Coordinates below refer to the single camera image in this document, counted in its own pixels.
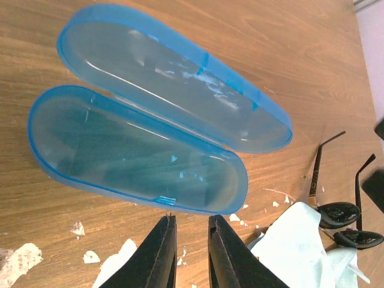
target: sunglasses lens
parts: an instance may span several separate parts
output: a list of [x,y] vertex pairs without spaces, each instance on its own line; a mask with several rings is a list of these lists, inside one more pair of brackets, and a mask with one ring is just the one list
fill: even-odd
[[337,244],[357,249],[371,248],[384,241],[384,237],[378,233],[352,229],[338,232],[334,238]]
[[356,221],[360,215],[359,208],[351,203],[337,202],[320,207],[317,210],[321,214],[320,227],[325,229],[337,229]]

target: eyeglasses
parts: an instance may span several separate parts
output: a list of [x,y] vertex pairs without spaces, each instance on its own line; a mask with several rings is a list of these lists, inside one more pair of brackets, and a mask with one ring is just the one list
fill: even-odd
[[339,245],[362,250],[377,246],[384,241],[384,237],[382,235],[375,232],[368,232],[362,230],[359,174],[376,158],[376,156],[372,154],[371,157],[356,173],[355,205],[348,202],[335,202],[322,206],[317,206],[316,203],[317,180],[319,178],[320,160],[322,156],[323,146],[343,134],[345,134],[345,131],[323,142],[319,145],[319,148],[317,149],[310,188],[310,206],[321,214],[320,227],[323,229],[338,229],[352,224],[356,221],[357,230],[347,229],[345,231],[337,232],[333,234],[333,236],[329,236],[331,236],[333,240]]

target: translucent blue case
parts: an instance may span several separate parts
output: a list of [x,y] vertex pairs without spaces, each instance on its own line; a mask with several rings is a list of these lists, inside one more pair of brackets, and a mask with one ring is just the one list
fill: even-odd
[[81,86],[43,93],[28,119],[40,167],[72,187],[197,214],[244,203],[247,171],[226,147],[271,152],[292,139],[287,114],[218,59],[132,8],[78,11],[57,42]]

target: wooden surface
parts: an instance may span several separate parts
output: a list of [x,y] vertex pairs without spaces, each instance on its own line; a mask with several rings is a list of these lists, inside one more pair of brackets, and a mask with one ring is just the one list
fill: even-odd
[[[231,223],[245,242],[256,225],[267,226],[287,207],[285,196],[307,193],[317,145],[346,130],[323,150],[320,202],[354,201],[353,179],[372,152],[382,164],[369,83],[351,0],[117,0],[148,13],[202,46],[266,92],[291,117],[289,146],[266,155],[241,155],[248,169],[247,209]],[[91,287],[99,264],[84,264],[86,250],[101,261],[131,238],[139,245],[164,210],[135,206],[49,179],[32,159],[26,119],[46,89],[83,84],[59,60],[55,41],[66,21],[87,0],[0,0],[0,247],[33,242],[44,260],[15,287]],[[277,208],[272,202],[281,203]],[[384,233],[383,215],[362,195],[364,227]],[[81,220],[86,236],[70,233]],[[177,214],[177,287],[208,287],[208,218]],[[359,266],[384,280],[384,245],[359,252]]]

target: white fabric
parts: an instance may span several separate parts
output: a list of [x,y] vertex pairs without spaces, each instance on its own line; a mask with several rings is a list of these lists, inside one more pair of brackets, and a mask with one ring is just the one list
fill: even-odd
[[357,288],[357,250],[325,252],[319,234],[320,214],[297,202],[248,247],[290,288]]

